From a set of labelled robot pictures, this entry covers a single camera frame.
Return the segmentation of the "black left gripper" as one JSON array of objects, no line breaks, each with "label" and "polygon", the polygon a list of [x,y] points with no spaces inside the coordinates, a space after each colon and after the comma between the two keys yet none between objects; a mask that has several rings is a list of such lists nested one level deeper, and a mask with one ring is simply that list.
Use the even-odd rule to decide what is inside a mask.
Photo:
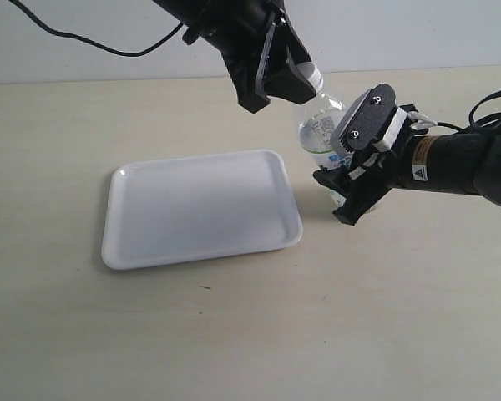
[{"label": "black left gripper", "polygon": [[222,54],[238,105],[250,113],[268,96],[304,104],[316,90],[298,66],[311,56],[286,16],[283,1],[183,1],[187,45],[202,39]]}]

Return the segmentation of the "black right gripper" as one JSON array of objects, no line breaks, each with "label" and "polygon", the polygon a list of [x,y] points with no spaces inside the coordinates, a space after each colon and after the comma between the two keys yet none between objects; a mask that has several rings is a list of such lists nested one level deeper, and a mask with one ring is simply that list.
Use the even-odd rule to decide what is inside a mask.
[{"label": "black right gripper", "polygon": [[418,109],[412,104],[398,105],[407,112],[395,143],[395,153],[379,153],[365,150],[354,152],[351,167],[342,165],[336,169],[321,168],[312,176],[321,186],[345,198],[333,215],[344,225],[354,226],[360,218],[375,206],[391,190],[397,180],[399,165],[406,154],[408,142],[419,133],[412,126]]}]

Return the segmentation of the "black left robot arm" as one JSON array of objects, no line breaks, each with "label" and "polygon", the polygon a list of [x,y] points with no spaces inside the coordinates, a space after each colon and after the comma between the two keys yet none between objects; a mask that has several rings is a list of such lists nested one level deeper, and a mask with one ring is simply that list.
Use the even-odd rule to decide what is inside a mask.
[{"label": "black left robot arm", "polygon": [[216,48],[235,87],[238,104],[251,113],[271,97],[304,104],[316,90],[299,71],[311,56],[296,35],[282,1],[158,1],[183,23],[182,39],[202,38]]}]

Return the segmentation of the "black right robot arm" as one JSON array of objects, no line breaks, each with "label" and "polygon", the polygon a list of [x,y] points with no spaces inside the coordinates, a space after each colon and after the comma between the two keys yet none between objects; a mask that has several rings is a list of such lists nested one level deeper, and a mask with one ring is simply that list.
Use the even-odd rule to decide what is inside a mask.
[{"label": "black right robot arm", "polygon": [[344,201],[334,210],[353,226],[390,190],[481,196],[501,207],[501,112],[450,135],[415,130],[414,106],[366,104],[340,128],[350,166],[320,168],[314,179]]}]

